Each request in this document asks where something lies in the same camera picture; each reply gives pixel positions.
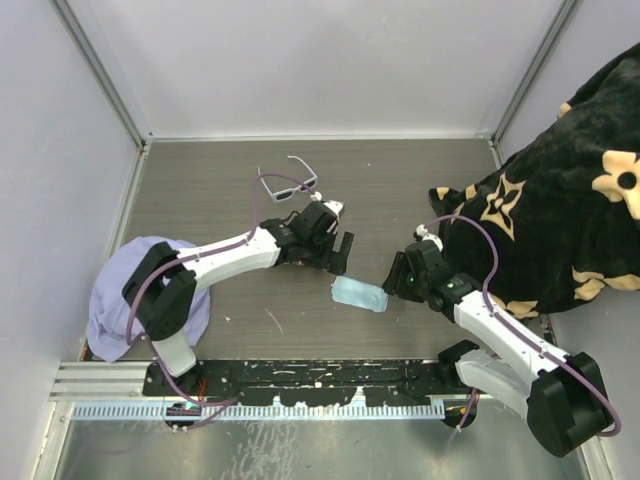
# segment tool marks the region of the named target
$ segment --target eyeglass lens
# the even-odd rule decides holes
[[[291,195],[293,195],[293,192],[291,190],[288,190],[286,192],[277,194],[276,200],[286,200],[287,198],[291,197]]]

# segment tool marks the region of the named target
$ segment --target light blue cloth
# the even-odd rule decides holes
[[[149,248],[160,242],[167,242],[173,249],[194,246],[183,240],[138,237],[123,245],[109,259],[93,286],[89,300],[87,341],[91,351],[107,362],[115,362],[129,350],[124,336],[131,309],[122,298],[122,288]],[[198,343],[209,325],[210,306],[211,296],[208,288],[194,294],[189,318],[184,326],[191,346]],[[132,334],[135,337],[140,333],[142,333],[142,325],[136,320]]]
[[[382,288],[353,278],[340,276],[333,282],[331,296],[338,303],[366,308],[376,313],[387,309],[389,296]]]

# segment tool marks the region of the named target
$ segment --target black mounting plate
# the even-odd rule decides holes
[[[422,360],[201,360],[176,379],[190,396],[238,398],[246,406],[346,405],[362,387],[368,406],[428,405],[430,395],[468,395],[443,380],[438,363]],[[147,369],[145,397],[175,396],[157,364]]]

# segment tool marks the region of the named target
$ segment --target metal frame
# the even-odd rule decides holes
[[[511,96],[511,100],[509,101],[509,105],[507,106],[498,126],[496,127],[496,131],[491,136],[491,139],[500,144],[504,135],[511,125],[513,118],[516,113],[520,109],[522,102],[527,97],[527,94],[531,90],[533,83],[538,78],[542,67],[544,67],[549,55],[553,51],[554,47],[557,45],[560,35],[564,31],[564,28],[569,22],[569,19],[573,16],[575,11],[582,0],[563,0],[560,8],[558,9],[551,25],[547,29],[544,37],[542,38],[542,42],[538,46],[536,53],[527,68],[522,80],[516,87],[515,92]]]
[[[109,75],[104,67],[102,60],[89,40],[83,26],[80,24],[73,8],[69,5],[68,0],[50,0],[50,2],[71,35],[71,38],[80,49],[87,66],[94,74],[96,81],[102,88],[109,103],[113,106],[127,132],[129,132],[131,139],[139,148],[143,148],[145,144],[148,143],[149,135],[146,132],[140,131],[140,125],[137,125],[134,121],[111,75]]]
[[[122,121],[124,127],[131,136],[133,142],[140,148],[140,155],[132,171],[128,185],[127,194],[124,198],[121,215],[117,228],[110,241],[108,254],[112,254],[120,244],[129,223],[132,207],[140,184],[140,179],[144,169],[145,161],[149,153],[149,147],[154,140],[151,133],[146,133],[148,128],[144,119],[139,115],[139,111],[133,110],[138,115],[132,115],[131,109],[127,107],[123,99],[122,92],[116,87],[112,76],[108,73],[103,59],[100,58],[92,42],[88,38],[83,25],[78,20],[73,8],[69,5],[69,0],[49,0],[59,15],[62,23],[69,31],[72,39],[78,46],[85,58],[89,69],[94,74],[107,99],[113,106],[116,114]],[[536,53],[519,82],[516,90],[510,98],[509,104],[500,119],[496,131],[492,135],[479,134],[476,138],[485,138],[489,141],[489,147],[496,161],[496,167],[504,163],[504,156],[500,148],[500,142],[504,138],[516,113],[522,106],[524,99],[529,93],[533,83],[540,74],[547,59],[557,45],[558,39],[568,24],[568,21],[580,5],[581,0],[563,0],[558,8],[552,23],[549,25]],[[233,137],[233,138],[189,138],[189,139],[162,139],[161,141],[252,141],[252,140],[317,140],[317,139],[354,139],[353,136],[332,136],[332,137]],[[362,135],[357,138],[368,139],[408,139],[408,138],[469,138],[469,136],[443,134],[443,135]],[[95,400],[108,400],[119,402],[140,402],[140,385],[144,382],[146,368],[149,362],[122,362],[115,365],[99,362],[63,363],[58,372],[58,377],[53,386],[50,397],[50,422],[47,432],[43,438],[42,446],[33,467],[33,480],[48,480],[54,478],[58,462],[62,454],[66,435],[69,430],[70,421],[76,407],[76,402],[86,402]],[[466,401],[465,396],[437,396],[439,399],[449,401]],[[593,479],[613,480],[613,474],[606,459],[605,452],[599,439],[593,439],[582,446],[582,453],[589,474]]]

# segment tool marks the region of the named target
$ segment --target white wall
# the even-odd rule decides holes
[[[640,41],[637,0],[583,0],[502,142],[505,156],[524,147],[554,120],[558,107],[593,73]],[[553,316],[558,339],[585,351],[603,372],[609,396],[623,419],[622,433],[603,443],[616,478],[640,471],[640,294],[603,292],[592,304]]]
[[[492,131],[558,8],[557,0],[70,3],[156,137]]]
[[[136,150],[49,2],[0,2],[0,64],[0,476],[22,480]]]

